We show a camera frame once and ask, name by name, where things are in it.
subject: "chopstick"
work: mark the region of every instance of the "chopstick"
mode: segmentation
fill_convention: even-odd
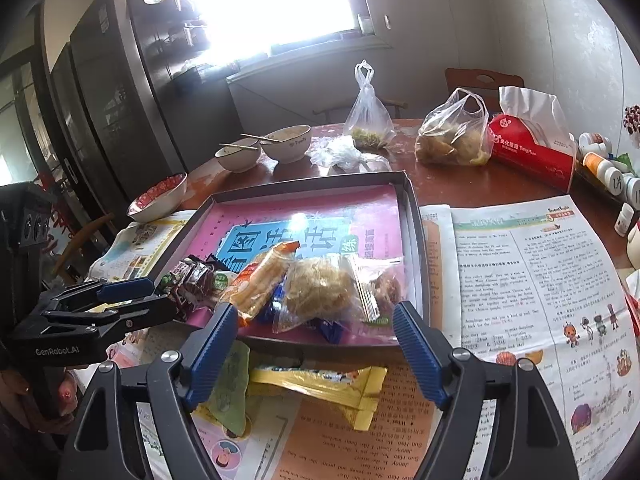
[[[252,134],[240,134],[240,135],[242,135],[243,137],[249,137],[251,139],[268,140],[269,142],[284,142],[283,140],[280,140],[280,139],[270,139],[269,137],[260,137]]]
[[[225,144],[224,142],[218,143],[220,146],[229,146],[230,148],[240,148],[241,150],[259,150],[255,146],[243,146],[242,144]]]

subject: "white teapot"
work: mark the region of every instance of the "white teapot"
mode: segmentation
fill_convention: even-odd
[[[636,222],[626,236],[626,255],[635,269],[640,269],[640,222]]]

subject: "bowl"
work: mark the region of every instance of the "bowl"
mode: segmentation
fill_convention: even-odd
[[[241,146],[254,146],[257,150],[242,150],[241,148],[231,148],[225,146],[221,150],[216,151],[216,160],[220,163],[220,166],[229,170],[232,173],[242,173],[243,171],[250,170],[258,163],[260,158],[260,141],[257,139],[239,139],[232,144],[240,144]]]
[[[265,135],[268,139],[285,140],[286,142],[268,142],[261,140],[260,145],[264,152],[283,164],[296,162],[305,156],[306,150],[311,145],[311,126],[290,126],[276,132]]]
[[[135,199],[127,214],[136,222],[146,223],[173,213],[187,191],[187,174],[168,176]]]

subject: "metal screw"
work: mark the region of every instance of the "metal screw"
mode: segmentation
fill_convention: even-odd
[[[177,351],[175,351],[175,350],[167,350],[166,352],[164,352],[162,354],[162,356],[160,358],[165,363],[173,363],[178,357],[180,357],[180,354]]]
[[[520,367],[520,370],[524,370],[526,372],[530,372],[533,370],[534,368],[534,364],[532,361],[530,361],[527,358],[522,358],[518,361],[518,366]]]
[[[113,369],[113,361],[105,361],[98,365],[98,371],[105,374]]]
[[[457,361],[469,361],[471,358],[471,352],[466,348],[454,348],[453,358]]]

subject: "round dining table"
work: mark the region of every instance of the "round dining table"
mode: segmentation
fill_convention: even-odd
[[[419,205],[449,204],[452,207],[482,207],[528,202],[562,194],[515,168],[497,160],[485,166],[425,166],[415,160],[414,143],[422,120],[394,120],[396,135],[381,152],[394,171],[405,171],[414,186]],[[342,124],[312,127],[312,141],[307,155],[291,164],[279,164],[262,153],[258,163],[244,173],[224,170],[212,158],[187,178],[187,191],[180,209],[197,209],[213,193],[259,184],[324,176],[328,168],[311,163],[309,153],[326,145],[326,137],[342,134]],[[619,209],[604,200],[581,178],[574,178],[570,191],[574,202],[596,231],[617,269],[631,267],[626,256],[626,238],[614,230]]]

